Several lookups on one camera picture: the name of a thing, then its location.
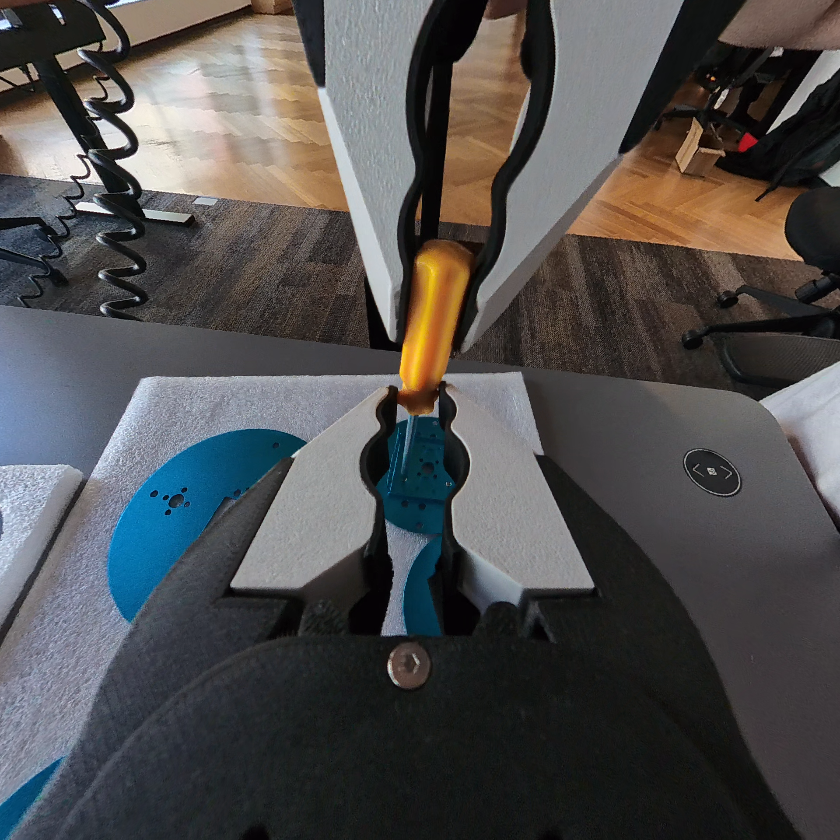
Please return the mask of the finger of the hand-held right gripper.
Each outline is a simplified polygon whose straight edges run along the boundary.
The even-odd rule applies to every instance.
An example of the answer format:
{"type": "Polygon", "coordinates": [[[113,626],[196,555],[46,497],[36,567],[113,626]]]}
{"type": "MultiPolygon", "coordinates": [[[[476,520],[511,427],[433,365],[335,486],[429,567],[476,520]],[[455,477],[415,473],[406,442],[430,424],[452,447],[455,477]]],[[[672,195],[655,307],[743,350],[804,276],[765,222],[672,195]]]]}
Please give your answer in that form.
{"type": "Polygon", "coordinates": [[[680,1],[530,2],[526,117],[491,187],[459,348],[496,321],[620,160],[680,1]]]}
{"type": "Polygon", "coordinates": [[[431,2],[323,2],[319,98],[374,303],[401,341],[415,250],[417,165],[406,117],[413,52],[431,2]]]}

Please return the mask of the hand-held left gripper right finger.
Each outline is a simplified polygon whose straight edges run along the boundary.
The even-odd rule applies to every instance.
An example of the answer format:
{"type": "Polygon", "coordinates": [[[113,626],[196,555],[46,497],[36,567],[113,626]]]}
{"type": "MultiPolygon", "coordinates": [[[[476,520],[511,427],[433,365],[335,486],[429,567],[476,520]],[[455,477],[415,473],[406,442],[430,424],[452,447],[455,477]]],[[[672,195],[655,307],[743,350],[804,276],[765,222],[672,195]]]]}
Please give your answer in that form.
{"type": "Polygon", "coordinates": [[[444,513],[441,628],[470,634],[495,602],[525,613],[543,598],[588,596],[595,584],[538,457],[523,381],[441,384],[444,513]]]}

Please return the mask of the blue square perforated bracket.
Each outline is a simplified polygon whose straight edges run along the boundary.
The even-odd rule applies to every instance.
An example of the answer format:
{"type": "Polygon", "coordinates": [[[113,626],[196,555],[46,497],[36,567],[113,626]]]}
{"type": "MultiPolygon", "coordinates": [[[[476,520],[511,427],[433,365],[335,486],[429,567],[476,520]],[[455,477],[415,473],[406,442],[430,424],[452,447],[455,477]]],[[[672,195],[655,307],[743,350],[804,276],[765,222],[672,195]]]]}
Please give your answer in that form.
{"type": "Polygon", "coordinates": [[[420,416],[415,421],[415,435],[403,473],[403,450],[407,421],[401,421],[388,439],[390,465],[379,488],[399,501],[444,503],[454,481],[445,469],[445,435],[438,419],[420,416]]]}

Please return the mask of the yellow-handled screwdriver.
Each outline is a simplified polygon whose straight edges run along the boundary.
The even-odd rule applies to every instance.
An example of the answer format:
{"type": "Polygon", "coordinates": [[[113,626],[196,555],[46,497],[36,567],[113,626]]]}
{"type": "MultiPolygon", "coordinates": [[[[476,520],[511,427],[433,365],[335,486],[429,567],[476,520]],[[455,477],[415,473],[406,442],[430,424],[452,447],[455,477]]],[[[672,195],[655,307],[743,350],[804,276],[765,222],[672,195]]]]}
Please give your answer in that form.
{"type": "Polygon", "coordinates": [[[415,257],[397,396],[411,422],[434,409],[474,263],[467,247],[442,239],[427,241],[415,257]]]}

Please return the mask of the person's right forearm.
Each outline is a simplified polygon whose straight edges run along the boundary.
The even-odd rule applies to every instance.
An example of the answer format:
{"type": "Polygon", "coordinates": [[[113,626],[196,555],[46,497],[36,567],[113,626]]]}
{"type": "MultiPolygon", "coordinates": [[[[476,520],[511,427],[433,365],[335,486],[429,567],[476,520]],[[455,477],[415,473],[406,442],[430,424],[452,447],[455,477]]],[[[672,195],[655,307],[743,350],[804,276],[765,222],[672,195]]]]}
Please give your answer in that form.
{"type": "Polygon", "coordinates": [[[753,49],[839,49],[839,1],[748,1],[719,40],[753,49]]]}

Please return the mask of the grey desk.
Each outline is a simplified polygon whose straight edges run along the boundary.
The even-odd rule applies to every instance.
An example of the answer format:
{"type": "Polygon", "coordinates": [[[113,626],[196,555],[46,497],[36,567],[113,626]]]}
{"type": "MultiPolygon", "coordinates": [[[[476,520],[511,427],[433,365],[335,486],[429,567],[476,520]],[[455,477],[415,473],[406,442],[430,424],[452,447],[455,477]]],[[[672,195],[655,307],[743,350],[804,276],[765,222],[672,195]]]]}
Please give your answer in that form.
{"type": "MultiPolygon", "coordinates": [[[[395,353],[2,307],[2,463],[90,474],[148,376],[392,375],[395,353]]],[[[838,838],[838,532],[780,426],[743,395],[522,370],[546,455],[686,604],[803,837],[838,838]],[[716,497],[691,449],[729,460],[716,497]]]]}

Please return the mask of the round black desk control button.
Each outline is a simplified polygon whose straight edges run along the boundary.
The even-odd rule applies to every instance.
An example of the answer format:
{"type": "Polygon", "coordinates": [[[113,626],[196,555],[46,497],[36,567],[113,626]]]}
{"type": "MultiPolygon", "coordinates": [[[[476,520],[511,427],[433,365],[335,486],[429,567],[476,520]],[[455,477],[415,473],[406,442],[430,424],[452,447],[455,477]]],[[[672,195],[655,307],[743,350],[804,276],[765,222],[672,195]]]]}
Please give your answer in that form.
{"type": "Polygon", "coordinates": [[[716,497],[733,497],[740,492],[739,471],[719,453],[706,448],[691,449],[683,463],[690,480],[705,492],[716,497]]]}

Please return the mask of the small open cardboard box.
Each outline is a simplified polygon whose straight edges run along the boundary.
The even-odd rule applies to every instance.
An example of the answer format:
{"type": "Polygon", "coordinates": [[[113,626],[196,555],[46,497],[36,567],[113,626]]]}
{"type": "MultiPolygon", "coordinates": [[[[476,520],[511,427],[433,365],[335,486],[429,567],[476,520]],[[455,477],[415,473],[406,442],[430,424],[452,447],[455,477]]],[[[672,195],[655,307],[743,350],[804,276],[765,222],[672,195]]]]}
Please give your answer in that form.
{"type": "Polygon", "coordinates": [[[715,127],[704,126],[693,118],[675,156],[675,162],[681,174],[705,177],[725,154],[723,142],[715,127]]]}

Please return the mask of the blue round plate small holes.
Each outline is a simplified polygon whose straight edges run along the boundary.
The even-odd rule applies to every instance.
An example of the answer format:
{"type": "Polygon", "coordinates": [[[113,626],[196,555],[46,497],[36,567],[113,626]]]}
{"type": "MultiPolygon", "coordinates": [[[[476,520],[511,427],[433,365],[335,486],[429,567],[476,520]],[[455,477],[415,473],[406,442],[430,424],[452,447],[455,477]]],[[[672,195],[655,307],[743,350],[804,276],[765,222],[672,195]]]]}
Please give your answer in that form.
{"type": "Polygon", "coordinates": [[[442,634],[428,580],[434,575],[442,549],[440,535],[433,538],[413,561],[403,590],[406,633],[436,637],[442,634]]]}

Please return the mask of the white foam sheet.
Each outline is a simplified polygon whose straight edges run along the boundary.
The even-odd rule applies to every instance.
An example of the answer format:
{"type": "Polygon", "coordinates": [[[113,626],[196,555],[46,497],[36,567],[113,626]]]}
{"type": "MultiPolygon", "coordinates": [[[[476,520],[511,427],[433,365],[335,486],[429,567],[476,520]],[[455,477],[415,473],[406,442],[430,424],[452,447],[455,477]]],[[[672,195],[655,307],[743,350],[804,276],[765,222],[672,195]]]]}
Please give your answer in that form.
{"type": "Polygon", "coordinates": [[[138,384],[2,643],[1,793],[66,755],[128,632],[107,579],[119,517],[189,445],[263,427],[305,441],[396,374],[147,377],[138,384]]]}

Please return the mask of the pile of black backpacks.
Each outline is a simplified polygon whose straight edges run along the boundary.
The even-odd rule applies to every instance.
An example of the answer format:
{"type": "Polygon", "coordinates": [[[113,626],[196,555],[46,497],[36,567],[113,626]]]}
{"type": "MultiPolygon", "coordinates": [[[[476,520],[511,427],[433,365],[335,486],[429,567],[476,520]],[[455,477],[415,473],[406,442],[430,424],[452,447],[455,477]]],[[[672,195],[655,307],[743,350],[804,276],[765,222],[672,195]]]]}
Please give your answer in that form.
{"type": "Polygon", "coordinates": [[[766,181],[766,193],[778,186],[812,183],[838,162],[838,51],[786,49],[780,57],[767,59],[744,84],[731,117],[745,125],[756,142],[727,152],[718,169],[766,181]],[[783,86],[765,116],[748,122],[747,108],[762,92],[763,77],[782,77],[783,86]]]}

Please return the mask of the blue round plate rectangular slot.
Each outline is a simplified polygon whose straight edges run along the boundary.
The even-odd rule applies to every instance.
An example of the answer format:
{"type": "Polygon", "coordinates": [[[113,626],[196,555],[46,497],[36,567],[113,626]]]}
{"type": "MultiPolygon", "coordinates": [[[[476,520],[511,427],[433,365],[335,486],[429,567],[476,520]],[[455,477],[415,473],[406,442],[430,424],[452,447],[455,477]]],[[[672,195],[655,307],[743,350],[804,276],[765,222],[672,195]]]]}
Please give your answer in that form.
{"type": "Polygon", "coordinates": [[[112,535],[108,582],[121,615],[133,620],[205,527],[303,445],[276,430],[240,429],[207,438],[158,468],[112,535]]]}

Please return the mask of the white foam block round hole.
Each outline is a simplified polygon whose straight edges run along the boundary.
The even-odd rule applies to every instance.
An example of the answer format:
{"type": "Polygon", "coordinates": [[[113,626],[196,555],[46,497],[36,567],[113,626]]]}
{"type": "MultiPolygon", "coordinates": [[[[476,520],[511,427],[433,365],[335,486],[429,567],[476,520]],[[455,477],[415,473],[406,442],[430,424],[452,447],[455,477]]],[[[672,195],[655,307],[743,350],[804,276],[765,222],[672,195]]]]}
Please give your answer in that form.
{"type": "Polygon", "coordinates": [[[82,481],[69,465],[1,467],[1,624],[13,614],[82,481]]]}

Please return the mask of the black office chair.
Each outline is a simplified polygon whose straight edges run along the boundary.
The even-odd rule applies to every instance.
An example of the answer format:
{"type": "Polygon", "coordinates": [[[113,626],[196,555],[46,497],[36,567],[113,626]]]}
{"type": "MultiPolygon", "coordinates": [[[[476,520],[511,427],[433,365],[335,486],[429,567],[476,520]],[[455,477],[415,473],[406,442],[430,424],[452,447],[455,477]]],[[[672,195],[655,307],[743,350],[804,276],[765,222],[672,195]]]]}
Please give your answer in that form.
{"type": "Polygon", "coordinates": [[[720,308],[749,296],[782,310],[784,318],[707,325],[681,337],[687,350],[720,334],[718,354],[730,377],[741,383],[781,387],[838,362],[839,307],[817,302],[839,289],[839,188],[823,186],[799,195],[791,205],[784,228],[793,250],[808,266],[821,270],[813,281],[796,289],[794,297],[747,285],[718,294],[720,308]]]}

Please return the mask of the wooden table black frame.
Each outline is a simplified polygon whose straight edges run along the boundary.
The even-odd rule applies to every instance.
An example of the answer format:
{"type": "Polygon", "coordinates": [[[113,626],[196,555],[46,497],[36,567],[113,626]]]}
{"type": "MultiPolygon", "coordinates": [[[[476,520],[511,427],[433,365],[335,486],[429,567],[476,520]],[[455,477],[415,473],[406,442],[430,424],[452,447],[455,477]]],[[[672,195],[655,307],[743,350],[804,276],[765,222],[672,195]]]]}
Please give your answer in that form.
{"type": "Polygon", "coordinates": [[[106,192],[76,209],[90,214],[130,216],[145,221],[189,226],[184,213],[146,210],[141,189],[120,164],[138,150],[133,132],[120,119],[134,103],[130,85],[115,70],[130,53],[130,39],[106,2],[2,1],[1,70],[32,66],[82,149],[81,159],[100,177],[106,192]],[[102,94],[86,101],[62,69],[58,55],[76,49],[97,73],[102,94]]]}

